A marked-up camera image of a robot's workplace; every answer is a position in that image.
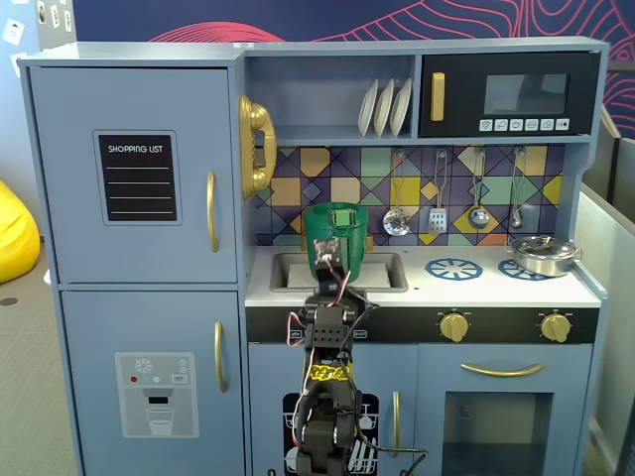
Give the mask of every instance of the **metal saucepan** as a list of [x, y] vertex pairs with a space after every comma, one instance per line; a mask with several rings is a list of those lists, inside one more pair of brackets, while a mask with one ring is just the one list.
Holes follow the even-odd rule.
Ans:
[[511, 243], [514, 261], [521, 268], [537, 275], [563, 276], [573, 268], [573, 260], [581, 258], [582, 248], [552, 236], [517, 238]]

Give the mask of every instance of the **play kitchen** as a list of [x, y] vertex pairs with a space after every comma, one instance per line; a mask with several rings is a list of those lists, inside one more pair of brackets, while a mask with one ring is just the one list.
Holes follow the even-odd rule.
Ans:
[[607, 296], [574, 230], [607, 53], [21, 60], [79, 474], [578, 476]]

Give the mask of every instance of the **stove knob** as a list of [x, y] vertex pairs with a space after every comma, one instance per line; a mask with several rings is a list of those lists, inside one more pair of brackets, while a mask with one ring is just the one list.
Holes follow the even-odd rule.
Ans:
[[454, 342], [460, 342], [467, 333], [467, 319], [458, 312], [446, 314], [441, 319], [441, 334]]
[[572, 325], [562, 314], [553, 313], [543, 319], [540, 328], [543, 331], [543, 335], [548, 339], [565, 342], [567, 334], [572, 330]]

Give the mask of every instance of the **sink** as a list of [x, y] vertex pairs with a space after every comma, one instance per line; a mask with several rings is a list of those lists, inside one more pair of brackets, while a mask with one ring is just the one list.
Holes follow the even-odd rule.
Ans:
[[[274, 256], [269, 289], [277, 293], [312, 293], [318, 282], [311, 275], [306, 253], [279, 253]], [[396, 253], [364, 256], [359, 278], [352, 285], [369, 293], [404, 293], [408, 282], [401, 257]]]

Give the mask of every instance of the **red wavy pattern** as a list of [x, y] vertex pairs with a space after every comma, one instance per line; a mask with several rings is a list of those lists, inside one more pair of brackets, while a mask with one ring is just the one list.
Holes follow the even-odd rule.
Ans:
[[277, 43], [282, 38], [243, 23], [204, 22], [171, 30], [150, 40], [165, 43]]
[[[635, 33], [614, 0], [420, 0], [318, 42], [583, 35], [610, 42], [613, 60], [635, 60]], [[230, 22], [187, 25], [153, 42], [283, 42]], [[604, 101], [625, 136], [635, 137], [635, 77], [607, 76]]]

